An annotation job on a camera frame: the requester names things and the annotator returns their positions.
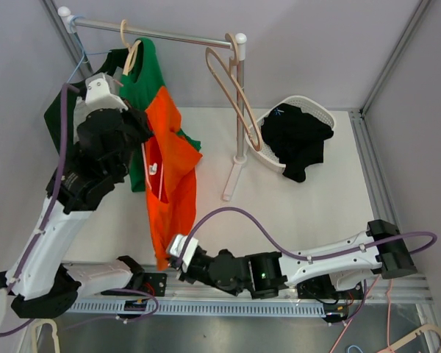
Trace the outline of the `black t shirt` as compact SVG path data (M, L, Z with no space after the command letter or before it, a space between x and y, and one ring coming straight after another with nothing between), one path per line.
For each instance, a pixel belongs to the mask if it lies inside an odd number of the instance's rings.
M306 168L323 162L324 141L334 131L300 107L281 103L274 107L261 126L262 139L279 162L283 175L295 182L306 180Z

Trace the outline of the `beige hanger of green shirt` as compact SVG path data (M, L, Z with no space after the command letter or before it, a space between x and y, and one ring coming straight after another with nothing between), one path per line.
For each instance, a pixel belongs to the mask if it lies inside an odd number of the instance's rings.
M128 49L128 55L126 57L126 61L123 67L124 76L128 76L130 71L134 68L137 59L138 46L141 44L140 40L136 40L133 44L130 44L126 40L125 38L126 27L127 27L127 20L123 19L120 24L120 36L121 36L122 44Z

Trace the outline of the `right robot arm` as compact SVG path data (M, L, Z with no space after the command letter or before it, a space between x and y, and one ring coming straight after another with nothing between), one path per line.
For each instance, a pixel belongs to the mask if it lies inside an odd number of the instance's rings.
M321 277L320 290L334 298L371 274L385 279L415 274L416 266L399 235L396 225L374 220L365 231L328 246L242 257L227 249L210 257L197 239L176 235L168 254L179 280L200 282L233 296L246 290L252 299L275 298L281 290Z

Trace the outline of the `orange t shirt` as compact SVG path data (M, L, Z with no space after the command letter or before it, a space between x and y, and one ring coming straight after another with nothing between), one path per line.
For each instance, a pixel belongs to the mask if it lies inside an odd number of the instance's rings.
M168 267L173 237L190 232L196 219L196 166L202 158L178 132L182 116L162 86L146 109L154 133L145 143L146 163L157 172L146 183L146 206L157 269Z

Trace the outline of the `green t shirt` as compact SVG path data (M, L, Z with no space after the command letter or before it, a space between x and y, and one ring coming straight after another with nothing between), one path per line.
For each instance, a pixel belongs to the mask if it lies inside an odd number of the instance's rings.
M153 41L148 38L139 38L139 41L135 55L135 65L127 76L122 77L123 87L120 90L120 95L133 108L144 111L155 99L159 89L165 87L165 81ZM129 177L132 192L145 191L145 172L140 147L134 152L129 168Z

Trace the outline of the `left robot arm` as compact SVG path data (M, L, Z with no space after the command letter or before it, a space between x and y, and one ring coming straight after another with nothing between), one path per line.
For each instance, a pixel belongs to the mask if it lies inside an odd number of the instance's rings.
M145 271L128 255L109 263L65 265L62 259L103 198L129 173L133 154L153 133L145 112L97 109L78 125L79 140L47 187L37 229L15 265L0 272L19 318L56 318L74 302L123 290L135 295Z

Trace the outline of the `beige hanger of black shirt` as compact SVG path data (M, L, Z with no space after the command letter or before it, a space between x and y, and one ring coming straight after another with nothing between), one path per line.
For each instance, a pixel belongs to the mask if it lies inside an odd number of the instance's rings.
M251 105L245 95L244 89L241 87L240 83L237 81L237 78L233 74L234 68L240 65L239 44L232 33L227 32L225 34L225 39L227 43L231 45L233 51L233 56L229 58L229 64L225 64L225 62L221 59L216 50L211 47L207 47L205 50L205 62L207 64L209 72L220 86L230 105L236 112L237 117L240 119L243 130L254 151L261 151L263 147L263 139L261 136L259 125L257 123L257 117L255 116L251 108ZM223 72L232 84L235 93L240 97L239 102L237 102L237 99L233 98L233 96L229 92L229 89L226 86L226 83L223 82L219 74L216 72L214 66L210 61L212 58L217 60Z

